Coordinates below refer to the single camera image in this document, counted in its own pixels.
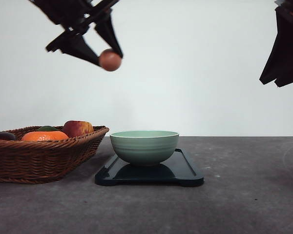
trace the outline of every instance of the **gray table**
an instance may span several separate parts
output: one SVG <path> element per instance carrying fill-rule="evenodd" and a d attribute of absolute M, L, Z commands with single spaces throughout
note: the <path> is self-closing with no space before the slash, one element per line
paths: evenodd
<path fill-rule="evenodd" d="M 59 182 L 0 183 L 0 234 L 293 234 L 293 137 L 181 137 L 205 184 L 94 183 L 97 154 Z"/>

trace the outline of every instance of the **green fruit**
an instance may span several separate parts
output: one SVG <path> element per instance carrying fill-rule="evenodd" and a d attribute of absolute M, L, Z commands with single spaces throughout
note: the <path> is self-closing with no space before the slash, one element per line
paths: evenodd
<path fill-rule="evenodd" d="M 37 132 L 53 132 L 53 131 L 59 131 L 59 129 L 56 129 L 55 127 L 52 127 L 52 126 L 42 126 L 36 131 Z"/>

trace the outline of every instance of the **white backdrop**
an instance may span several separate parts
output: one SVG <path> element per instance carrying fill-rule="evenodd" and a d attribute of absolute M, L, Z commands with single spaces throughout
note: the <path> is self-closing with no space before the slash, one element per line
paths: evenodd
<path fill-rule="evenodd" d="M 27 0 L 0 0 L 0 130 L 67 120 L 181 136 L 293 136 L 293 84 L 262 85 L 272 0 L 120 0 L 121 68 L 47 53 L 62 32 Z M 97 54 L 108 45 L 86 34 Z"/>

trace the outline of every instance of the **avocado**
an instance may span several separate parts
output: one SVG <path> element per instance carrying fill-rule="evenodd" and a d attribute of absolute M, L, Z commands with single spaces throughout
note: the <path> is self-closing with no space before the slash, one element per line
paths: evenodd
<path fill-rule="evenodd" d="M 0 132 L 0 140 L 16 140 L 16 136 L 13 133 Z"/>
<path fill-rule="evenodd" d="M 59 131 L 59 129 L 56 129 L 52 126 L 42 126 L 36 130 L 37 132 L 53 132 L 53 131 Z"/>

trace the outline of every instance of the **black tray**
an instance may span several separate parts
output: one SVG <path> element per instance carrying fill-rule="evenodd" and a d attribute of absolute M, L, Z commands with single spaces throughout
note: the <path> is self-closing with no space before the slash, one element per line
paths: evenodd
<path fill-rule="evenodd" d="M 194 187 L 204 183 L 204 177 L 184 150 L 176 149 L 166 161 L 156 166 L 134 166 L 114 155 L 95 175 L 95 183 L 114 186 L 122 183 L 176 183 Z"/>

